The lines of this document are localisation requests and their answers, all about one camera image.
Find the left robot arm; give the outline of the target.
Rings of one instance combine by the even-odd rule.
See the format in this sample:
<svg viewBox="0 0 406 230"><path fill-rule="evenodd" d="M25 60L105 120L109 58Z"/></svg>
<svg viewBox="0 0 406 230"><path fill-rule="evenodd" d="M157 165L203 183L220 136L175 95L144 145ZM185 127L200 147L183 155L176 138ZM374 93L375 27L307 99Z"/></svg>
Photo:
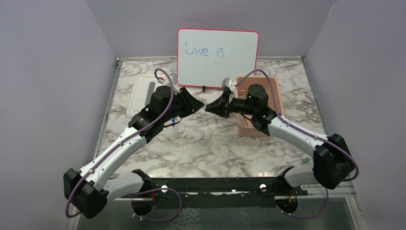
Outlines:
<svg viewBox="0 0 406 230"><path fill-rule="evenodd" d="M150 103L135 114L119 138L96 159L75 171L63 175L64 196L79 213L91 219L106 206L113 193L107 186L112 174L136 151L143 148L164 129L173 118L185 118L199 111L204 103L194 98L185 87L178 93L169 86L159 86L151 95Z"/></svg>

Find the white plastic bin lid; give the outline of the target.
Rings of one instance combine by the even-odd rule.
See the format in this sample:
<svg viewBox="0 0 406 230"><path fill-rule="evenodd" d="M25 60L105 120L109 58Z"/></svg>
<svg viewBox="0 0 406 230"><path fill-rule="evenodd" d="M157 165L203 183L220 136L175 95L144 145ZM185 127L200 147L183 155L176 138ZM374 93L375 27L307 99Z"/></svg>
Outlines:
<svg viewBox="0 0 406 230"><path fill-rule="evenodd" d="M158 86L162 86L162 84L158 83L158 80L154 76L136 76L126 109L126 116L132 118L148 105L152 93Z"/></svg>

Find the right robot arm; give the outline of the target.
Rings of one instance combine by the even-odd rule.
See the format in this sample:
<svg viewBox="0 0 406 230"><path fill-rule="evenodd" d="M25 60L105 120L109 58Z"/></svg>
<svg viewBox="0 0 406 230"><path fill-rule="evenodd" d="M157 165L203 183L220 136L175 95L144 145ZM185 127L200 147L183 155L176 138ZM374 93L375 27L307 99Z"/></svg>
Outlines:
<svg viewBox="0 0 406 230"><path fill-rule="evenodd" d="M281 179L276 182L280 194L288 195L305 184L320 184L332 190L355 170L342 136L320 135L290 123L268 106L269 95L263 86L250 85L246 98L233 98L231 93L224 87L222 95L208 104L205 111L224 118L231 113L249 115L257 131L287 141L313 159L313 165L292 167L280 174Z"/></svg>

